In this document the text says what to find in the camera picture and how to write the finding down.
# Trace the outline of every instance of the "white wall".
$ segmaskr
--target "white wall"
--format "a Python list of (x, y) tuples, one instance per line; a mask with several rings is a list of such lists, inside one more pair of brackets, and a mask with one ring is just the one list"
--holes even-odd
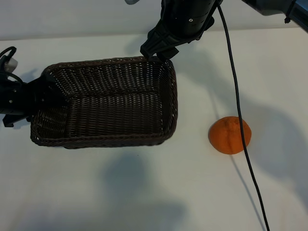
[[(230, 29), (291, 27), (283, 15), (264, 17), (241, 0), (224, 0)], [(146, 33), (159, 20), (161, 0), (4, 0), (0, 3), (0, 39)], [(217, 22), (213, 29), (221, 29)]]

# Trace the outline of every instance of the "orange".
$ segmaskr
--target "orange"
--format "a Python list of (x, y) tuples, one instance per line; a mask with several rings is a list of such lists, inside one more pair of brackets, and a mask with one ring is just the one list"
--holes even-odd
[[(243, 120), (244, 137), (246, 146), (251, 139), (251, 129)], [(236, 154), (244, 150), (240, 120), (238, 117), (229, 116), (218, 120), (211, 128), (208, 138), (213, 147), (224, 154)]]

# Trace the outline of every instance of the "white tabletop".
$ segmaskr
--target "white tabletop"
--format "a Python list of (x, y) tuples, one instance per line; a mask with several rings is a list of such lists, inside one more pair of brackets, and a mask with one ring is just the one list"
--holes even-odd
[[(0, 41), (16, 46), (24, 81), (54, 63), (138, 56), (146, 35)], [(308, 230), (308, 35), (232, 31), (248, 147), (272, 231)], [(210, 126), (236, 116), (224, 32), (179, 47), (179, 119), (155, 147), (39, 147), (30, 126), (0, 127), (1, 231), (262, 231), (243, 153), (209, 143)]]

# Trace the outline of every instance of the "wicker basket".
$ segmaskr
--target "wicker basket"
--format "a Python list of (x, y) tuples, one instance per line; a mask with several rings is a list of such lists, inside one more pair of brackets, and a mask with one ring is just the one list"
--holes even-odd
[(170, 138), (178, 117), (171, 61), (115, 58), (47, 67), (68, 106), (38, 111), (31, 140), (68, 149), (157, 145)]

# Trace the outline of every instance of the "black cable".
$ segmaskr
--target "black cable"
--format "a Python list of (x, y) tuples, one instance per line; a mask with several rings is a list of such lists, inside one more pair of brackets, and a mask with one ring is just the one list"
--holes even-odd
[(5, 49), (4, 51), (2, 51), (1, 53), (0, 53), (0, 58), (6, 53), (6, 52), (9, 52), (9, 51), (11, 51), (10, 53), (9, 53), (9, 55), (8, 55), (8, 60), (10, 60), (11, 58), (12, 58), (12, 56), (15, 54), (15, 52), (16, 52), (16, 47), (9, 47), (9, 48), (7, 48), (7, 49)]
[(15, 75), (15, 74), (13, 74), (13, 73), (10, 73), (10, 72), (7, 72), (7, 71), (0, 71), (0, 75), (7, 75), (9, 77), (12, 77), (20, 83), (20, 86), (23, 85), (23, 81), (21, 80), (21, 78), (18, 77), (17, 75)]
[(243, 129), (243, 119), (242, 119), (242, 113), (241, 113), (241, 108), (240, 108), (239, 87), (237, 85), (237, 77), (236, 77), (235, 67), (234, 67), (234, 62), (233, 62), (233, 56), (232, 56), (229, 32), (228, 32), (228, 28), (227, 28), (225, 17), (223, 16), (223, 12), (222, 12), (222, 9), (221, 9), (219, 4), (218, 4), (217, 8), (218, 8), (218, 11), (219, 11), (222, 23), (223, 23), (223, 27), (224, 27), (225, 32), (226, 32), (226, 37), (227, 37), (229, 57), (230, 57), (230, 62), (231, 62), (233, 78), (234, 78), (234, 84), (235, 84), (237, 112), (239, 114), (240, 127), (241, 127), (241, 136), (242, 136), (242, 143), (243, 143), (243, 147), (244, 147), (244, 152), (245, 152), (245, 156), (246, 156), (246, 160), (247, 160), (247, 163), (248, 163), (248, 167), (249, 167), (249, 170), (250, 170), (250, 174), (251, 174), (252, 180), (253, 180), (253, 182), (255, 184), (255, 187), (256, 187), (256, 190), (257, 190), (257, 194), (258, 194), (258, 197), (259, 197), (259, 201), (260, 201), (260, 205), (261, 205), (262, 214), (263, 214), (263, 218), (264, 218), (264, 221), (265, 221), (266, 229), (267, 229), (267, 231), (270, 231), (268, 220), (267, 220), (266, 214), (265, 214), (265, 209), (264, 209), (264, 206), (263, 206), (263, 201), (262, 201), (261, 193), (260, 193), (260, 190), (259, 190), (256, 178), (255, 178), (254, 172), (253, 172), (252, 167), (251, 167), (251, 163), (250, 163), (250, 160), (249, 160), (248, 151), (247, 151), (247, 147), (246, 147), (246, 143), (245, 143), (244, 129)]

